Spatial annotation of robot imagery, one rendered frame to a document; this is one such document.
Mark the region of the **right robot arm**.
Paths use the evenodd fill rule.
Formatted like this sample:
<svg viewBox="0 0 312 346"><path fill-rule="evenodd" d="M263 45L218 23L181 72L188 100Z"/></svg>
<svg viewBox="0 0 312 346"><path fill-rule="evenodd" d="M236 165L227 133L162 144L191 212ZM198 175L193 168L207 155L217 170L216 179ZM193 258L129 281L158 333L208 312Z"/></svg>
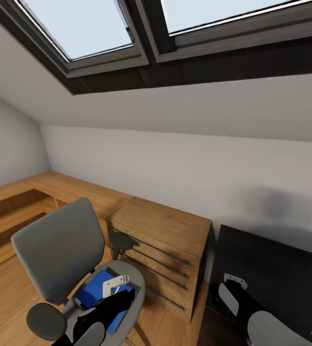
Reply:
<svg viewBox="0 0 312 346"><path fill-rule="evenodd" d="M225 273L224 280L209 284L208 290L225 303L254 346L312 346L244 291L248 285L243 279Z"/></svg>

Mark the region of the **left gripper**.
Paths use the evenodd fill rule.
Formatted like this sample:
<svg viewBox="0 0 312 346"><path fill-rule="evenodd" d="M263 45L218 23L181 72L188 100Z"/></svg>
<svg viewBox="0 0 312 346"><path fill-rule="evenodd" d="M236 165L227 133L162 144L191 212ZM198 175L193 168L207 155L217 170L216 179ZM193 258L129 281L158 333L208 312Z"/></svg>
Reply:
<svg viewBox="0 0 312 346"><path fill-rule="evenodd" d="M125 310L128 310L130 308L130 305L132 301L134 301L136 295L135 289L132 289L131 291L128 292L128 290L123 290L121 292L115 293L115 295L112 295L107 298L102 298L96 302L96 305L100 303L109 303L113 309L114 309L114 318L117 317L117 315ZM112 321L112 322L113 322Z"/></svg>

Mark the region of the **swivel chair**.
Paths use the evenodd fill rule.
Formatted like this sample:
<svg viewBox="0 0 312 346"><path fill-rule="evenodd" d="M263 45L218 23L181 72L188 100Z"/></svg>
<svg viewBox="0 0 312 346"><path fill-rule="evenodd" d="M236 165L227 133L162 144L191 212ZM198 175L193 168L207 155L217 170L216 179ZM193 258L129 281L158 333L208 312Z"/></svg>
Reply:
<svg viewBox="0 0 312 346"><path fill-rule="evenodd" d="M146 281L132 264L117 260L120 250L130 250L133 242L123 234L113 232L109 241L115 245L113 258L102 266L105 238L92 203L79 198L30 223L11 238L14 250L42 299L26 316L29 329L46 341L56 341L67 334L73 342L73 328L84 310L76 297L101 269L114 277L128 275L136 295L113 335L106 331L100 346L121 346L134 327L146 295ZM98 266L98 268L97 268ZM72 290L89 273L73 296ZM60 312L54 307L64 305Z"/></svg>

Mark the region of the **folder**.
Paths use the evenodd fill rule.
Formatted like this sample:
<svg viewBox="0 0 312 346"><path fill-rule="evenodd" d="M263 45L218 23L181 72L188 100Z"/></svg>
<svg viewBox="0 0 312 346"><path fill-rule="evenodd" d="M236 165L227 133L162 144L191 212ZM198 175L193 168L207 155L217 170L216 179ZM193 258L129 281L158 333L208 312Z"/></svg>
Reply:
<svg viewBox="0 0 312 346"><path fill-rule="evenodd" d="M81 293L76 297L75 302L83 309L88 310L89 308L96 305L96 302L103 298L103 282L114 278L111 274L101 269L99 273L91 280L91 282L81 291ZM119 287L116 293L123 290L131 291L132 289L123 285ZM127 311L123 311L117 315L115 320L108 327L107 331L113 335L122 318Z"/></svg>

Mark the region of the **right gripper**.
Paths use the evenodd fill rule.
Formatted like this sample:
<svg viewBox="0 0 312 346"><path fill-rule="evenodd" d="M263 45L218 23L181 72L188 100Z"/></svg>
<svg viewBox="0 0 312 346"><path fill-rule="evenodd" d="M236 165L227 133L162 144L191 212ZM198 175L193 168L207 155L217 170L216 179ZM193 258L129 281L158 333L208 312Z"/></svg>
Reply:
<svg viewBox="0 0 312 346"><path fill-rule="evenodd" d="M210 293L212 293L213 298L221 301L221 298L218 293L220 283L214 282L213 284L209 284L208 290Z"/></svg>

